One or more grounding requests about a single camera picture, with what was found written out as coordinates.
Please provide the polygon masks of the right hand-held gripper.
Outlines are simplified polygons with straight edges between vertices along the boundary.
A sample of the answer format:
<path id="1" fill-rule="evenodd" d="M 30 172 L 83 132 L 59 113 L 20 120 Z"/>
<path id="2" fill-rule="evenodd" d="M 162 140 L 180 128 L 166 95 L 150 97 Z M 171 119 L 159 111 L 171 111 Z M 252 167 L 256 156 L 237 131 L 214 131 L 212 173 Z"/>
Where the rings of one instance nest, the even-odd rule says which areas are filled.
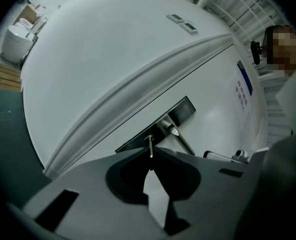
<path id="1" fill-rule="evenodd" d="M 239 161 L 241 163 L 244 164 L 248 164 L 250 163 L 251 158 L 256 154 L 256 153 L 260 153 L 260 152 L 265 152 L 268 151 L 269 147 L 264 147 L 264 148 L 260 148 L 260 149 L 254 149 L 254 150 L 237 150 L 235 155 L 232 156 L 232 158 L 230 157 L 226 157 L 217 153 L 214 153 L 212 151 L 206 151 L 203 155 L 203 157 L 205 159 L 209 159 L 209 160 L 216 160 L 216 161 Z"/>

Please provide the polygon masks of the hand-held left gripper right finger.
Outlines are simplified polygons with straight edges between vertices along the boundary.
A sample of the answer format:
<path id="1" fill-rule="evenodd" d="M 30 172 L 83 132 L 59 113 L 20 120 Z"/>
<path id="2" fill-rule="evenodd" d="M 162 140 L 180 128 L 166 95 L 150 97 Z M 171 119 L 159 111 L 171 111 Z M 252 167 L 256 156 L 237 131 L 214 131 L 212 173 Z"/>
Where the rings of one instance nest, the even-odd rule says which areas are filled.
<path id="1" fill-rule="evenodd" d="M 166 150 L 153 148 L 152 160 L 152 167 L 172 201 L 189 199 L 200 185 L 199 170 Z"/>

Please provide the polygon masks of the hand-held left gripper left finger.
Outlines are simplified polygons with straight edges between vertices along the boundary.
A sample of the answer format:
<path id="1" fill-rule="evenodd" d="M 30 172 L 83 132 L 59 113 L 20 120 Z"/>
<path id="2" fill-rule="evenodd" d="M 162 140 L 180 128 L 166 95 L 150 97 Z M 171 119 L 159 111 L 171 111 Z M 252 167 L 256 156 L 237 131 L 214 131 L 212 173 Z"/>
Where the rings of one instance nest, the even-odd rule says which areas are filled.
<path id="1" fill-rule="evenodd" d="M 150 151 L 143 148 L 109 167 L 105 176 L 107 187 L 124 203 L 147 205 L 148 196 L 143 188 L 151 168 Z"/>

